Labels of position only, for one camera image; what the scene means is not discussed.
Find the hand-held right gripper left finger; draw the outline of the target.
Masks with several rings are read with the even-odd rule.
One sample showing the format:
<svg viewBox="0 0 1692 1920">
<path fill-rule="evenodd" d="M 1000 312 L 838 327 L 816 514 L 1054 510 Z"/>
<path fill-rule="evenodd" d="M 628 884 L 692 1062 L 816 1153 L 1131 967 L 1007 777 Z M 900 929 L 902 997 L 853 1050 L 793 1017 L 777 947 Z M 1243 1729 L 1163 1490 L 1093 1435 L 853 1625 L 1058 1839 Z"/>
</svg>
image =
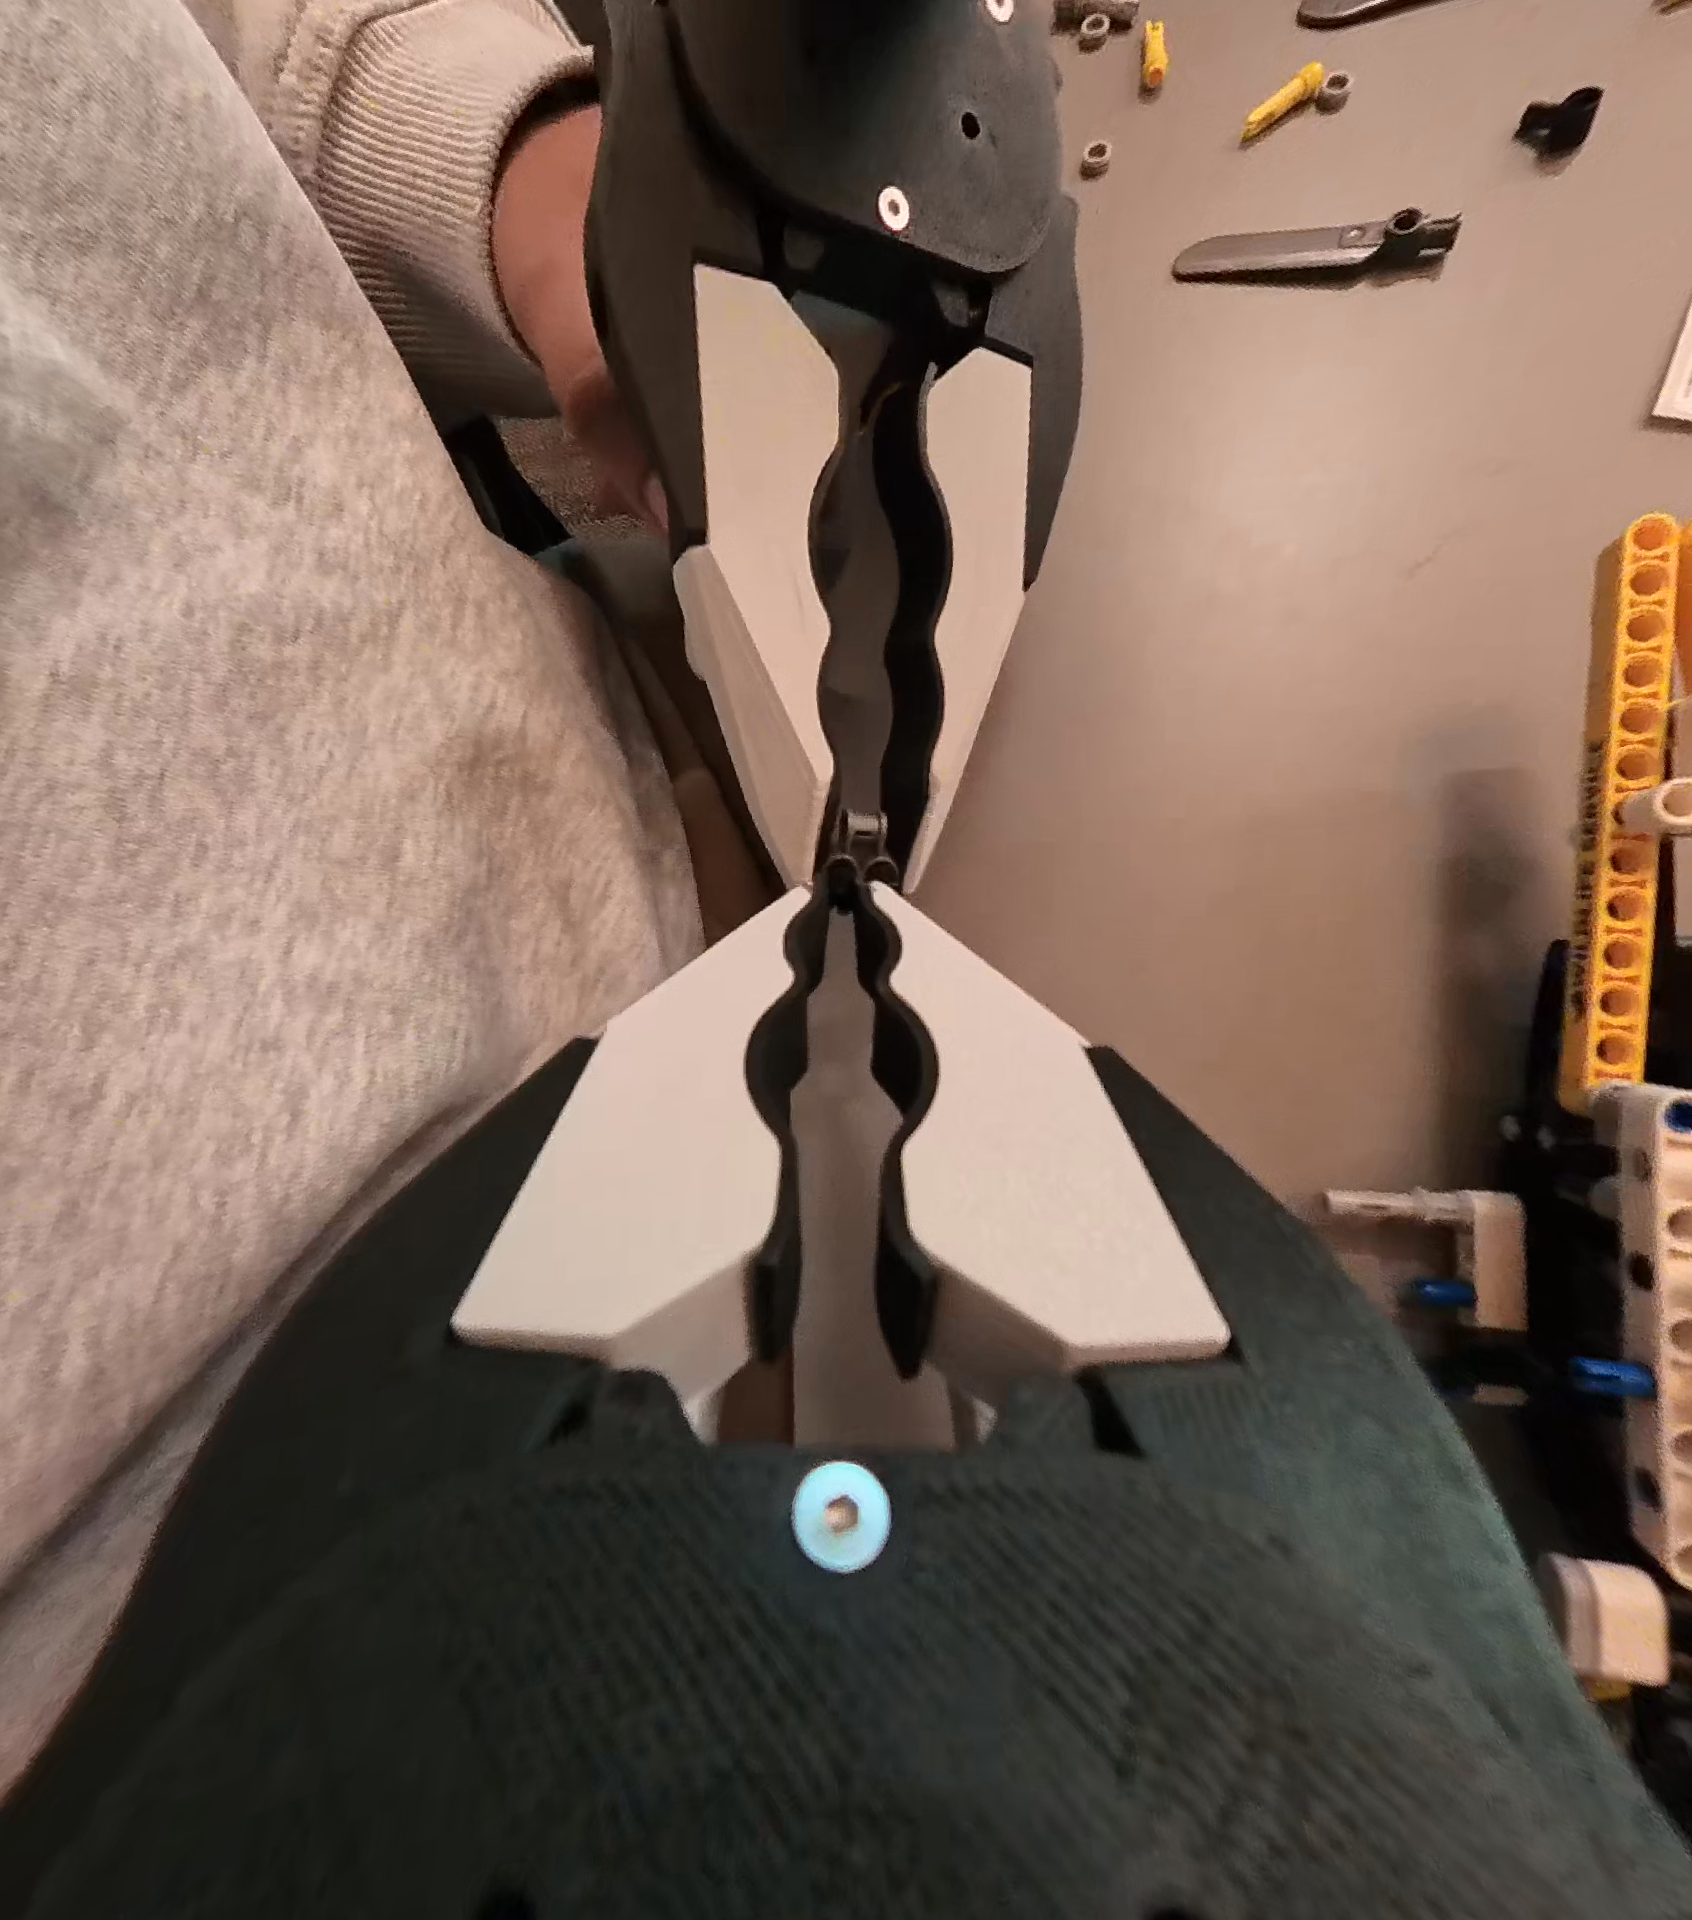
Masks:
<svg viewBox="0 0 1692 1920">
<path fill-rule="evenodd" d="M 658 1376 L 716 1439 L 785 1170 L 745 1056 L 811 904 L 789 890 L 598 1032 L 453 1312 L 460 1343 Z"/>
</svg>

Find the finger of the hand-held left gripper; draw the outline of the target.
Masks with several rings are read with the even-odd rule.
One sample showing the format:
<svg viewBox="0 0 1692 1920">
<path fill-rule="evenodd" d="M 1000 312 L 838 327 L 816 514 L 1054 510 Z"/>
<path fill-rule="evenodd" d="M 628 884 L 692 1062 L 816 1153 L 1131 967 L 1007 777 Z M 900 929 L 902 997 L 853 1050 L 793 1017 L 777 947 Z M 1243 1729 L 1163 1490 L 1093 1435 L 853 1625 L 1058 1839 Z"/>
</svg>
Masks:
<svg viewBox="0 0 1692 1920">
<path fill-rule="evenodd" d="M 1030 370 L 889 349 L 872 456 L 874 781 L 884 858 L 914 894 L 943 842 L 1026 608 Z"/>
<path fill-rule="evenodd" d="M 834 787 L 813 510 L 838 443 L 838 372 L 774 284 L 700 262 L 692 291 L 707 531 L 673 587 L 745 804 L 778 875 L 803 886 Z"/>
</svg>

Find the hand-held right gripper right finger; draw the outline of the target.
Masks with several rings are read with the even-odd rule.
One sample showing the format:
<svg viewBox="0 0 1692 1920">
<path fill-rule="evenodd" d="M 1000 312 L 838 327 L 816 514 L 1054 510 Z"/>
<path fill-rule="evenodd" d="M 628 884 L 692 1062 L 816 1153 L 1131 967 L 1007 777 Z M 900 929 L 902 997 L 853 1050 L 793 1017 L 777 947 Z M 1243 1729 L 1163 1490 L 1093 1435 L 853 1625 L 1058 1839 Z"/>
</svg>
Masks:
<svg viewBox="0 0 1692 1920">
<path fill-rule="evenodd" d="M 1210 1363 L 1233 1331 L 1095 1048 L 884 881 L 854 904 L 874 1085 L 874 1311 L 900 1381 L 1003 1412 L 1026 1381 Z"/>
</svg>

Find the dark lego connector piece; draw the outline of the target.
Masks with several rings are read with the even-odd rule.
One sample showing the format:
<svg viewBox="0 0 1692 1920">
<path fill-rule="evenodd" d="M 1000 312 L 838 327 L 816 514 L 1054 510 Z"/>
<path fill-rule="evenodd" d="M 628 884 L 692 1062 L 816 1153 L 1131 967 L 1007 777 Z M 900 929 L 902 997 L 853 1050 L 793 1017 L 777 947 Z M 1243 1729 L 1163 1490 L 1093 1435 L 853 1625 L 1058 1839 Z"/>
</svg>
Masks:
<svg viewBox="0 0 1692 1920">
<path fill-rule="evenodd" d="M 814 893 L 829 913 L 854 914 L 872 897 L 872 886 L 898 886 L 902 870 L 889 847 L 882 813 L 833 807 L 814 864 Z"/>
</svg>

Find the yellow white lego vehicle model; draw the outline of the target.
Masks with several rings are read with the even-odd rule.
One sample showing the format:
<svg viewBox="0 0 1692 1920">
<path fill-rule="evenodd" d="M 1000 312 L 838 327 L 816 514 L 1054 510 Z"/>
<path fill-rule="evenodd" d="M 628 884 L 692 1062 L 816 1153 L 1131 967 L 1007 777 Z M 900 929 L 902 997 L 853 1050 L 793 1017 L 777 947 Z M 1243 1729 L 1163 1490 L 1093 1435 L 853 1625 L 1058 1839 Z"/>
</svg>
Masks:
<svg viewBox="0 0 1692 1920">
<path fill-rule="evenodd" d="M 1692 519 L 1600 557 L 1572 903 L 1533 1003 L 1498 1187 L 1324 1196 L 1445 1230 L 1407 1288 L 1489 1443 L 1549 1622 L 1692 1848 Z"/>
</svg>

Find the person's left forearm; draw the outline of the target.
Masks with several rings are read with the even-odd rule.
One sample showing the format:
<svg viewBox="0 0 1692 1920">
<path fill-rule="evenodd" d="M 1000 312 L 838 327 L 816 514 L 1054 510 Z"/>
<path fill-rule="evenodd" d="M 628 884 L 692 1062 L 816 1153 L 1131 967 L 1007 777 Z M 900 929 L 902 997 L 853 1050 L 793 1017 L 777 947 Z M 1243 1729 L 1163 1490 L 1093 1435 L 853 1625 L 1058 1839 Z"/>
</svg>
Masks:
<svg viewBox="0 0 1692 1920">
<path fill-rule="evenodd" d="M 595 57 L 545 3 L 191 4 L 426 402 L 541 419 L 504 310 L 494 199 L 513 137 L 595 105 Z"/>
</svg>

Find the small black lego piece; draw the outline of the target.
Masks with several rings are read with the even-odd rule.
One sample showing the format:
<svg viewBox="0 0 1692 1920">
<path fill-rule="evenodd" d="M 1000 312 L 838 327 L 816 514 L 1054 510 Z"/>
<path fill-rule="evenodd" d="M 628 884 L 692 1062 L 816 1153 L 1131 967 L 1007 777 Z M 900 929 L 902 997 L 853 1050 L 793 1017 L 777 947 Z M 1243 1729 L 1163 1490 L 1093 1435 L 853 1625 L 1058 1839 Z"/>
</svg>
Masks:
<svg viewBox="0 0 1692 1920">
<path fill-rule="evenodd" d="M 1539 160 L 1568 160 L 1586 146 L 1602 98 L 1605 88 L 1589 84 L 1559 101 L 1533 101 L 1520 112 L 1513 138 Z"/>
</svg>

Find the person's left hand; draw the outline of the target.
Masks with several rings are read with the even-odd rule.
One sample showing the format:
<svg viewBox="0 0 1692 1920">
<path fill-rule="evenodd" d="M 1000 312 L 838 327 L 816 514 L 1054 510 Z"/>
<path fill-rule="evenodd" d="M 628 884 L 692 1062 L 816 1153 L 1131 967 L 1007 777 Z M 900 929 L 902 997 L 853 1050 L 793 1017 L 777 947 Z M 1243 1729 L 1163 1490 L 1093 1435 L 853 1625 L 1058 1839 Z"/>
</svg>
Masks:
<svg viewBox="0 0 1692 1920">
<path fill-rule="evenodd" d="M 595 327 L 587 231 L 601 130 L 595 105 L 548 110 L 514 130 L 493 192 L 494 281 L 508 324 L 603 501 L 664 535 L 664 488 Z"/>
</svg>

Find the person's grey sweatshirt torso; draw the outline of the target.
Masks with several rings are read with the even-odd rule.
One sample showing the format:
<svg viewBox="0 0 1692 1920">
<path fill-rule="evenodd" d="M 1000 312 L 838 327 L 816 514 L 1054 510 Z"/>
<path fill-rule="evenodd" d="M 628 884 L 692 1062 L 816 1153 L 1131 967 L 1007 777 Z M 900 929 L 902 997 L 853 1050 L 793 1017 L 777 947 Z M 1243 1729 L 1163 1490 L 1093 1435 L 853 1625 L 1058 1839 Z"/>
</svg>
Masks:
<svg viewBox="0 0 1692 1920">
<path fill-rule="evenodd" d="M 0 1800 L 335 1246 L 698 947 L 613 637 L 192 4 L 0 4 Z"/>
</svg>

